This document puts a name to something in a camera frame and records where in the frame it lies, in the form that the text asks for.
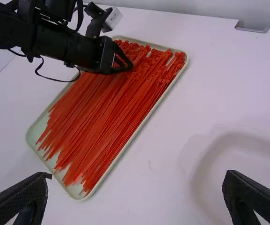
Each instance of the tray rim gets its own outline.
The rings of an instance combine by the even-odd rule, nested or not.
[[[71,195],[71,193],[67,190],[67,188],[63,185],[63,182],[61,179],[59,179],[57,176],[55,176],[54,172],[51,171],[51,169],[49,169],[49,167],[46,165],[46,161],[43,157],[41,157],[38,154],[38,150],[36,148],[33,148],[32,145],[30,144],[30,140],[29,140],[29,133],[31,132],[32,128],[35,126],[35,124],[37,124],[48,112],[49,108],[54,105],[56,103],[56,101],[65,93],[65,91],[72,85],[71,83],[69,83],[68,85],[66,85],[62,91],[55,97],[55,99],[46,107],[46,109],[40,114],[40,116],[32,123],[32,125],[29,127],[28,131],[26,132],[25,135],[25,140],[26,143],[28,144],[28,146],[33,150],[33,152],[40,158],[40,160],[43,162],[43,164],[47,167],[47,169],[50,171],[50,173],[52,173],[53,177],[56,178],[56,180],[59,182],[59,184],[64,188],[64,190],[69,194],[69,196],[74,199],[75,201],[84,201],[87,200],[88,198],[90,198],[91,196],[93,196],[93,194],[97,191],[97,189],[99,188],[99,186],[103,183],[103,181],[107,178],[107,176],[109,175],[109,173],[112,171],[112,169],[115,167],[116,163],[118,162],[118,160],[121,158],[121,156],[125,153],[125,151],[128,149],[128,147],[130,146],[130,144],[135,140],[136,136],[138,135],[138,133],[141,131],[141,129],[144,127],[144,125],[146,124],[146,122],[150,119],[150,117],[152,116],[152,114],[156,111],[156,109],[158,108],[158,106],[161,104],[162,100],[166,97],[166,95],[169,93],[169,91],[172,89],[172,87],[175,85],[175,83],[177,82],[177,80],[181,77],[181,75],[184,73],[185,69],[188,67],[189,64],[189,57],[187,55],[187,53],[185,51],[179,50],[179,49],[174,49],[174,48],[169,48],[166,47],[164,45],[158,45],[158,44],[154,44],[154,43],[150,43],[150,42],[146,42],[146,41],[141,41],[139,39],[135,39],[135,38],[131,38],[131,37],[126,37],[126,36],[121,36],[121,35],[115,35],[112,37],[112,40],[122,40],[122,41],[130,41],[130,42],[137,42],[140,44],[144,44],[144,45],[150,45],[152,47],[158,48],[158,49],[171,49],[174,52],[183,52],[185,53],[185,65],[182,67],[182,69],[178,72],[178,74],[176,75],[176,77],[173,79],[173,81],[170,83],[170,85],[166,88],[166,90],[164,91],[164,93],[161,95],[161,97],[159,98],[159,100],[155,103],[155,105],[151,108],[151,110],[149,111],[149,113],[147,114],[147,116],[143,119],[143,121],[140,123],[139,127],[135,130],[135,132],[132,134],[132,136],[130,137],[130,139],[127,141],[127,143],[125,144],[125,146],[121,149],[121,151],[119,152],[119,154],[116,156],[116,158],[113,160],[113,162],[111,163],[111,165],[108,167],[108,169],[106,170],[106,172],[102,175],[102,177],[99,179],[99,181],[97,182],[97,184],[93,187],[93,189],[83,198],[81,199],[76,199],[75,197],[73,197]]]

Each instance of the metal bracket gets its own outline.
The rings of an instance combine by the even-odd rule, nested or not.
[[[247,22],[244,20],[239,20],[235,25],[237,30],[249,31],[249,32],[256,32],[256,33],[267,33],[270,29],[270,22],[269,23],[252,23]]]

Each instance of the white tray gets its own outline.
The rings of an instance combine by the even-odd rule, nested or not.
[[[164,47],[164,46],[161,46],[161,45],[156,45],[156,44],[153,44],[153,43],[148,43],[148,42],[144,42],[144,41],[140,41],[140,40],[136,40],[136,39],[132,39],[132,38],[127,38],[127,37],[122,37],[122,36],[114,36],[112,39],[113,40],[119,40],[120,39],[122,41],[128,40],[130,42],[137,42],[140,45],[150,45],[151,48],[155,48],[155,49],[162,50],[162,51],[165,51],[165,50],[169,49],[168,47]],[[177,50],[177,49],[171,49],[171,50],[174,53],[175,52],[182,52],[181,50]],[[43,161],[43,163],[48,167],[48,169],[50,170],[50,172],[54,174],[54,177],[59,181],[59,183],[63,186],[63,188],[66,190],[66,192],[73,199],[84,200],[84,199],[89,198],[90,196],[92,196],[94,194],[94,192],[100,186],[100,184],[102,183],[102,181],[107,177],[107,175],[109,174],[109,172],[113,169],[114,165],[116,164],[117,160],[122,156],[122,154],[124,153],[124,151],[127,149],[127,147],[131,144],[131,142],[137,136],[137,134],[139,133],[139,131],[141,130],[141,128],[143,127],[143,125],[147,122],[147,120],[150,118],[150,116],[153,114],[153,112],[159,106],[159,104],[161,103],[161,101],[167,95],[167,93],[169,92],[169,90],[173,87],[173,85],[176,83],[176,81],[178,80],[178,78],[181,76],[181,74],[183,73],[183,71],[185,70],[185,68],[187,67],[188,62],[189,62],[189,59],[188,59],[187,54],[186,54],[185,62],[186,62],[185,65],[179,71],[179,73],[176,75],[175,79],[167,87],[167,89],[165,90],[165,92],[163,93],[163,95],[161,96],[161,98],[154,105],[154,107],[151,109],[151,111],[148,113],[148,115],[144,118],[144,120],[142,121],[142,123],[140,124],[140,126],[137,128],[137,130],[131,136],[131,138],[126,143],[126,145],[122,148],[122,150],[117,155],[117,157],[115,158],[115,160],[113,161],[113,163],[109,166],[109,168],[107,169],[107,171],[100,178],[100,180],[97,182],[97,184],[91,190],[91,192],[88,193],[88,195],[85,196],[85,193],[82,192],[83,185],[80,184],[80,183],[77,183],[75,185],[69,185],[69,186],[65,187],[64,184],[63,184],[63,182],[62,182],[62,179],[63,179],[65,173],[67,172],[67,169],[68,168],[65,169],[65,170],[63,170],[63,171],[60,171],[60,172],[57,172],[56,174],[54,174],[54,172],[55,172],[54,167],[56,165],[58,154],[56,154],[52,159],[50,159],[48,161],[45,161],[45,159],[43,158],[43,155],[44,155],[45,151],[43,151],[43,150],[38,151],[39,144],[36,145],[36,141],[38,140],[38,138],[40,137],[40,135],[44,132],[44,130],[46,128],[46,124],[47,124],[47,121],[48,121],[48,115],[49,115],[48,114],[48,110],[66,92],[66,90],[71,86],[71,84],[67,85],[60,92],[60,94],[55,98],[55,100],[47,107],[47,109],[39,116],[39,118],[35,121],[35,123],[29,128],[29,130],[26,133],[26,141],[27,141],[28,145],[39,156],[39,158]]]
[[[231,225],[223,199],[227,170],[237,170],[270,189],[270,134],[246,127],[217,127],[184,146],[180,164],[188,175],[184,190],[198,218],[208,225]],[[268,225],[259,215],[262,225]]]

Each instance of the white wall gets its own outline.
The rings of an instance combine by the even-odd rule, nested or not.
[[[270,22],[270,0],[98,0],[96,3]]]

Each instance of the plastic tray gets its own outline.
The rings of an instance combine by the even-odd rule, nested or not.
[[[270,134],[260,130],[216,127],[193,136],[179,159],[188,175],[184,192],[204,224],[232,224],[222,194],[227,170],[237,170],[270,189]]]
[[[140,41],[140,40],[136,40],[136,39],[132,39],[132,38],[127,38],[127,37],[122,37],[122,36],[114,36],[112,39],[113,40],[119,40],[120,39],[120,40],[123,40],[123,41],[128,40],[130,42],[137,42],[140,45],[150,45],[151,48],[155,48],[155,49],[162,50],[162,51],[165,51],[165,50],[168,49],[168,47],[164,47],[164,46],[161,46],[161,45],[156,45],[156,44],[153,44],[153,43],[148,43],[148,42],[144,42],[144,41]],[[181,50],[177,50],[177,49],[171,49],[171,50],[174,53],[175,52],[182,52]],[[150,118],[150,116],[153,114],[153,112],[159,106],[159,104],[161,103],[161,101],[167,95],[167,93],[169,92],[169,90],[173,87],[173,85],[176,83],[176,81],[178,80],[178,78],[181,76],[181,74],[183,73],[183,71],[185,70],[185,68],[187,67],[188,62],[189,62],[187,55],[186,55],[186,59],[185,60],[186,60],[185,61],[186,63],[183,66],[183,68],[176,75],[175,79],[171,82],[171,84],[167,87],[167,89],[165,90],[165,92],[163,93],[163,95],[161,96],[161,98],[154,105],[154,107],[151,109],[151,111],[148,113],[148,115],[144,118],[144,120],[142,121],[142,123],[140,124],[140,126],[137,128],[137,130],[131,136],[131,138],[126,143],[126,145],[122,148],[122,150],[120,151],[120,153],[118,154],[118,156],[115,158],[115,160],[110,165],[110,167],[107,169],[107,171],[104,173],[104,175],[100,178],[100,180],[98,181],[98,183],[94,186],[94,188],[92,189],[92,191],[90,193],[88,193],[88,195],[85,195],[85,193],[82,192],[83,185],[80,184],[80,183],[77,183],[75,185],[69,185],[69,186],[65,187],[64,184],[63,184],[63,182],[62,182],[62,179],[63,179],[65,173],[67,172],[67,169],[68,168],[65,169],[65,170],[62,170],[60,172],[57,172],[56,174],[54,174],[54,172],[55,172],[54,167],[56,165],[58,154],[55,155],[52,159],[50,159],[48,161],[45,161],[45,159],[43,158],[43,155],[44,155],[45,152],[43,150],[38,151],[39,145],[36,145],[36,141],[38,140],[38,138],[40,137],[40,135],[44,132],[44,130],[46,128],[46,124],[47,124],[47,121],[48,121],[48,110],[66,92],[66,90],[71,86],[71,84],[67,85],[60,92],[60,94],[55,98],[55,100],[47,107],[47,109],[39,116],[39,118],[35,121],[35,123],[28,129],[27,134],[26,134],[27,144],[39,156],[39,158],[43,161],[43,163],[48,167],[48,169],[50,170],[50,172],[54,174],[54,177],[59,181],[59,183],[63,186],[63,188],[66,190],[66,192],[73,199],[81,200],[81,199],[87,199],[87,198],[89,198],[97,190],[97,188],[100,186],[100,184],[106,178],[106,176],[109,174],[109,172],[113,169],[113,167],[116,164],[117,160],[122,156],[122,154],[124,153],[124,151],[127,149],[127,147],[131,144],[131,142],[136,137],[136,135],[139,133],[139,131],[141,130],[141,128],[143,127],[143,125],[147,122],[147,120]]]

